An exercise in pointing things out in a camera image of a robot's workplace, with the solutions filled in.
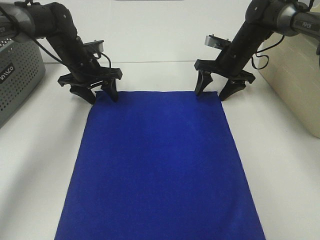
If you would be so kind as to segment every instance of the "blue cloth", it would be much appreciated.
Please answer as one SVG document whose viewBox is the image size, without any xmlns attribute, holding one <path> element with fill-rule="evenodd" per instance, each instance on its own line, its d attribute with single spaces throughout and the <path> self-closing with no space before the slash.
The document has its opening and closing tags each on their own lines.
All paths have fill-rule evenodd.
<svg viewBox="0 0 320 240">
<path fill-rule="evenodd" d="M 104 92 L 55 240 L 265 240 L 216 92 Z"/>
</svg>

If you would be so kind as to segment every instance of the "beige box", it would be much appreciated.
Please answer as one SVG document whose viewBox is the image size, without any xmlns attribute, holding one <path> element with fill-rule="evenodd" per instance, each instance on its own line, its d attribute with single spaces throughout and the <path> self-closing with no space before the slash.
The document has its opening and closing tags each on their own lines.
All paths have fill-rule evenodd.
<svg viewBox="0 0 320 240">
<path fill-rule="evenodd" d="M 273 34 L 264 42 L 263 48 L 280 39 L 281 35 Z M 320 138 L 318 44 L 317 40 L 302 34 L 286 37 L 280 45 L 265 52 L 270 61 L 260 73 L 310 133 Z"/>
</svg>

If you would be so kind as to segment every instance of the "gray plastic basket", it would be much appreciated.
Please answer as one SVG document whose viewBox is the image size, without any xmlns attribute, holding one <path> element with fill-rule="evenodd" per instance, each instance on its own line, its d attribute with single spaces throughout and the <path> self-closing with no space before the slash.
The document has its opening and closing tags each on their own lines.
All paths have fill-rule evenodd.
<svg viewBox="0 0 320 240">
<path fill-rule="evenodd" d="M 0 127 L 29 96 L 45 71 L 34 42 L 0 41 Z"/>
</svg>

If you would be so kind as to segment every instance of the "table surface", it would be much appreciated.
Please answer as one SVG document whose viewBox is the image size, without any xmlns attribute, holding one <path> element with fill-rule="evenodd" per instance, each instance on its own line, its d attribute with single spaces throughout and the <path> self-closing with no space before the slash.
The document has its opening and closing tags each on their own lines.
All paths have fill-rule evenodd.
<svg viewBox="0 0 320 240">
<path fill-rule="evenodd" d="M 194 62 L 115 63 L 120 91 L 193 91 Z M 268 240 L 320 236 L 320 139 L 310 135 L 257 71 L 223 102 Z M 46 65 L 33 94 L 0 128 L 0 239 L 53 240 L 91 105 L 61 88 Z M 226 79 L 207 90 L 221 91 Z"/>
</svg>

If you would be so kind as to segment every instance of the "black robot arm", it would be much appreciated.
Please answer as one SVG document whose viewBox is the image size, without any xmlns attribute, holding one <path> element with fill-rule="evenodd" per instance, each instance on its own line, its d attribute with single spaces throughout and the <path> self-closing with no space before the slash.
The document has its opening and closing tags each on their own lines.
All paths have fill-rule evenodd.
<svg viewBox="0 0 320 240">
<path fill-rule="evenodd" d="M 95 54 L 101 56 L 103 41 L 83 44 L 71 13 L 64 5 L 57 2 L 41 5 L 27 0 L 0 3 L 0 7 L 0 39 L 23 43 L 46 38 L 70 71 L 58 80 L 61 86 L 71 85 L 71 93 L 91 104 L 96 100 L 91 89 L 97 86 L 101 86 L 114 102 L 118 100 L 116 79 L 122 78 L 121 70 L 100 66 Z"/>
<path fill-rule="evenodd" d="M 222 101 L 243 90 L 245 82 L 253 83 L 255 76 L 243 68 L 273 33 L 288 37 L 302 33 L 320 40 L 320 14 L 309 12 L 313 2 L 308 7 L 297 0 L 252 0 L 245 22 L 232 42 L 214 35 L 207 36 L 205 44 L 220 49 L 221 53 L 216 60 L 196 61 L 197 96 L 213 81 L 211 73 L 228 79 L 219 95 Z"/>
</svg>

